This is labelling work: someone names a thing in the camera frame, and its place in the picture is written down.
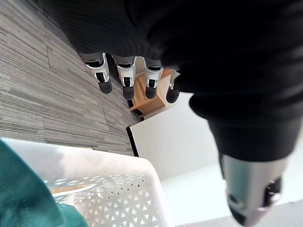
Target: silver metal part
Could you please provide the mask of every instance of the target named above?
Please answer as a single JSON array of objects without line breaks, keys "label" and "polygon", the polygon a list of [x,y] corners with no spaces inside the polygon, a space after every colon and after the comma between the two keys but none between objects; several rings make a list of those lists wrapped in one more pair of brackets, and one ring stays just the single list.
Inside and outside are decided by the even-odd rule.
[{"label": "silver metal part", "polygon": [[108,64],[107,64],[107,60],[105,57],[105,53],[102,54],[102,65],[100,65],[99,67],[91,67],[86,63],[86,66],[91,70],[91,72],[93,73],[94,77],[96,78],[97,82],[100,83],[100,81],[97,78],[97,73],[102,73],[104,81],[107,83],[109,80],[109,70],[108,70]]},{"label": "silver metal part", "polygon": [[162,75],[162,72],[163,72],[163,67],[161,65],[159,66],[154,66],[152,65],[153,67],[157,67],[160,69],[159,70],[152,70],[152,69],[149,69],[149,65],[147,63],[147,60],[144,59],[144,67],[145,67],[145,76],[146,76],[146,86],[147,87],[150,87],[150,80],[154,80],[155,83],[154,83],[154,88],[158,86],[159,82],[160,82],[160,79],[161,79],[161,75]]},{"label": "silver metal part", "polygon": [[280,179],[286,166],[286,158],[271,162],[247,162],[223,156],[223,172],[227,183],[228,204],[235,219],[243,226],[253,226],[279,200],[280,193],[270,197],[264,205],[268,185]]},{"label": "silver metal part", "polygon": [[125,78],[130,79],[130,87],[134,86],[134,78],[135,78],[135,75],[136,75],[136,70],[135,70],[136,58],[137,57],[135,57],[134,60],[129,63],[129,65],[131,65],[130,67],[124,67],[121,64],[119,65],[119,62],[116,62],[119,77],[120,77],[122,86],[124,86],[124,87],[125,87]]},{"label": "silver metal part", "polygon": [[171,73],[171,75],[170,75],[170,79],[169,79],[169,87],[170,87],[171,90],[174,89],[175,79],[176,79],[178,76],[180,76],[180,75],[181,75],[181,74],[178,73],[178,72],[176,71],[176,69],[174,69],[174,70],[172,71],[172,73]]}]

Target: robotic hand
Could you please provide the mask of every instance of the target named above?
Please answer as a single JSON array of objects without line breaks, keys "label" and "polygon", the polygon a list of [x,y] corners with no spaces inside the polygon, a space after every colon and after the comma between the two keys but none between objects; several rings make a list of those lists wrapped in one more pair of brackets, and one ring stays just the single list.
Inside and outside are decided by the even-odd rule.
[{"label": "robotic hand", "polygon": [[301,127],[303,0],[39,1],[83,61],[97,60],[102,86],[107,69],[92,56],[115,56],[127,99],[134,56],[150,60],[150,91],[162,66],[178,69],[168,99],[194,93],[190,106],[216,140],[232,215],[257,223],[280,196]]}]

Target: black sleeve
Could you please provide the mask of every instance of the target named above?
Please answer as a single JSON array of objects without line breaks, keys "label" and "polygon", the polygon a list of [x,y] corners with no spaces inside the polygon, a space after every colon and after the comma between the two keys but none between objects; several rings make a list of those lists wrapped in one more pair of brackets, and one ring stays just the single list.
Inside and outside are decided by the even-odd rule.
[{"label": "black sleeve", "polygon": [[161,59],[219,152],[293,150],[303,114],[303,0],[38,0],[79,53]]},{"label": "black sleeve", "polygon": [[195,93],[190,106],[209,121],[219,152],[289,155],[303,113],[303,1],[208,1],[193,13],[196,29],[162,55],[181,66],[175,88]]}]

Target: white wall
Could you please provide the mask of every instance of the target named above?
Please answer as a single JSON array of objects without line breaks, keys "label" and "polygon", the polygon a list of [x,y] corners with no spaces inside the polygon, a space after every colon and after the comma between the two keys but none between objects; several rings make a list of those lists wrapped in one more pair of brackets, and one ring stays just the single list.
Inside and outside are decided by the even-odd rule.
[{"label": "white wall", "polygon": [[[282,198],[277,204],[303,199],[303,133],[283,176]],[[225,181],[218,164],[161,181],[174,225],[231,215]]]},{"label": "white wall", "polygon": [[131,126],[140,157],[148,159],[160,179],[214,165],[217,148],[207,121],[188,106],[188,100]]},{"label": "white wall", "polygon": [[[230,215],[208,124],[181,103],[131,127],[141,157],[161,179],[174,225]],[[278,204],[303,199],[303,132],[283,177]]]}]

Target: black trim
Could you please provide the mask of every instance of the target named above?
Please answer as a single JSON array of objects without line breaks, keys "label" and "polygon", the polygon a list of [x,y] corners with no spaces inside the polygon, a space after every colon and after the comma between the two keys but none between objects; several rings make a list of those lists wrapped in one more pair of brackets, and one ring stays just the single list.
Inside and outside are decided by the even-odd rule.
[{"label": "black trim", "polygon": [[133,138],[133,134],[132,134],[131,128],[129,126],[126,127],[126,131],[127,131],[127,135],[128,135],[129,141],[131,142],[131,145],[132,145],[134,156],[135,157],[139,157],[138,150],[137,150],[136,144],[134,142],[134,138]]},{"label": "black trim", "polygon": [[294,150],[302,120],[255,125],[208,123],[222,155],[248,162],[271,162]]}]

